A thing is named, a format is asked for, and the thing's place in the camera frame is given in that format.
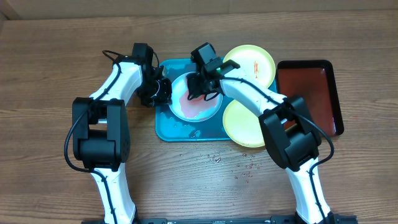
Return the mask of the black tray with red liquid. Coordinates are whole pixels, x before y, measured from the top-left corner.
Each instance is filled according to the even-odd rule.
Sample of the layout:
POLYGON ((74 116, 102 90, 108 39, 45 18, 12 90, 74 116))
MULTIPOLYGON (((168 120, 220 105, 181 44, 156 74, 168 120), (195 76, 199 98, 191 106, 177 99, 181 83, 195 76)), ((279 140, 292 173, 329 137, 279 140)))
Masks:
POLYGON ((276 71, 277 91, 301 96, 313 122, 328 136, 344 132, 332 63, 328 60, 284 60, 276 71))

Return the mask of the light blue plate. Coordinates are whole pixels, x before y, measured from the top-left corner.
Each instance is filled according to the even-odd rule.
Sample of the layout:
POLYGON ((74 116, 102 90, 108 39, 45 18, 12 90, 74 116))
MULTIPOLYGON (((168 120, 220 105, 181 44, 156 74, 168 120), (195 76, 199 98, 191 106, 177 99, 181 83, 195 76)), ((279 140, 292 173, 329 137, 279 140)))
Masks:
POLYGON ((178 76, 172 82, 172 103, 169 105, 171 112, 178 118, 188 122, 202 122, 214 116, 221 108, 222 95, 205 101, 205 96, 188 100, 187 78, 190 72, 178 76))

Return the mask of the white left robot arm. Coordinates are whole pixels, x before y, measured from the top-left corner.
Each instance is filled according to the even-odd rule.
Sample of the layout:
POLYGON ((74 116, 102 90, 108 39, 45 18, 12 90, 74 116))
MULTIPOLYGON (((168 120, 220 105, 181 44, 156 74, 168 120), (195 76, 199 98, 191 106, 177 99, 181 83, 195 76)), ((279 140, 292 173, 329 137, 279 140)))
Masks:
POLYGON ((94 178, 104 208, 103 223, 134 223, 136 206, 129 193, 126 161, 131 149, 126 105, 134 93, 146 107, 171 102, 171 82, 163 66, 117 60, 102 86, 72 104, 72 126, 64 149, 73 145, 81 172, 94 178))

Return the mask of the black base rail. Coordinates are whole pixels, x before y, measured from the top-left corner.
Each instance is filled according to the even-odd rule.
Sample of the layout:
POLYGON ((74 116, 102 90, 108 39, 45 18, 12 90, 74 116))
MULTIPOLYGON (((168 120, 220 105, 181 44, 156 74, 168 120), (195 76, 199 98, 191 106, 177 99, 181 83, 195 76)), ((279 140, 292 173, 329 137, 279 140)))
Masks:
MULTIPOLYGON (((83 221, 82 224, 104 224, 104 221, 83 221)), ((305 223, 298 215, 273 215, 270 218, 233 218, 233 219, 184 219, 167 220, 165 218, 150 218, 133 221, 134 224, 295 224, 305 223)), ((332 214, 327 223, 358 224, 356 216, 332 214)))

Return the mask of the yellow plate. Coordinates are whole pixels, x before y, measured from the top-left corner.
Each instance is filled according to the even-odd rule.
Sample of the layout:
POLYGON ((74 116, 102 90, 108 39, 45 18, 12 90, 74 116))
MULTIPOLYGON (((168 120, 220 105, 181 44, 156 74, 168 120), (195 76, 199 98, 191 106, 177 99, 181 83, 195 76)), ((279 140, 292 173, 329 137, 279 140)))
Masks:
POLYGON ((275 78, 275 62, 271 55, 256 45, 240 45, 230 50, 223 61, 232 60, 240 65, 247 75, 269 88, 275 78))
POLYGON ((265 146, 258 117, 236 100, 224 110, 223 127, 229 138, 241 146, 265 146))

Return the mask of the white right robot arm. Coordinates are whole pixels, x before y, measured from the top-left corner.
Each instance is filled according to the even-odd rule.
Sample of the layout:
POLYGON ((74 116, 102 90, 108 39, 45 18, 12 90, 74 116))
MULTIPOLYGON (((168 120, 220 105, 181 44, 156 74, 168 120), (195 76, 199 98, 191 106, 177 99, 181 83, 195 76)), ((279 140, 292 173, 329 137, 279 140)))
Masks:
POLYGON ((271 159, 289 176, 296 214, 304 223, 333 223, 318 166, 318 147, 325 135, 313 121, 299 96, 288 98, 262 86, 241 68, 217 68, 209 74, 187 75, 188 99, 220 93, 256 115, 271 159))

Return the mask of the teal plastic tray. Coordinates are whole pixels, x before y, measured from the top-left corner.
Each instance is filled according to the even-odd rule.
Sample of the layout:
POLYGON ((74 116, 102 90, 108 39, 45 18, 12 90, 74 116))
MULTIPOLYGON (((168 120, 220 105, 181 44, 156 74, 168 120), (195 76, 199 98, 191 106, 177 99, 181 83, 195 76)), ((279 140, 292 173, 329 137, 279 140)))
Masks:
MULTIPOLYGON (((164 66, 166 77, 171 81, 196 70, 195 63, 189 58, 168 59, 160 64, 164 66)), ((158 106, 155 109, 155 131, 158 137, 168 142, 228 141, 229 136, 223 127, 223 113, 232 100, 224 96, 219 110, 209 119, 200 122, 180 119, 171 111, 169 105, 158 106)))

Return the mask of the pink cleaning sponge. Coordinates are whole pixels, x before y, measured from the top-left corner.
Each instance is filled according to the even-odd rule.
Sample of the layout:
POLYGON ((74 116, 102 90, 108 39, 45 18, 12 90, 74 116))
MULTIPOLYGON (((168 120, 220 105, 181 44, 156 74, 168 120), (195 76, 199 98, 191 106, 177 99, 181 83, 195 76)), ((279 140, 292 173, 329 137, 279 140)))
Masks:
POLYGON ((204 99, 205 95, 201 91, 189 91, 187 100, 188 101, 195 101, 195 100, 202 100, 204 99))

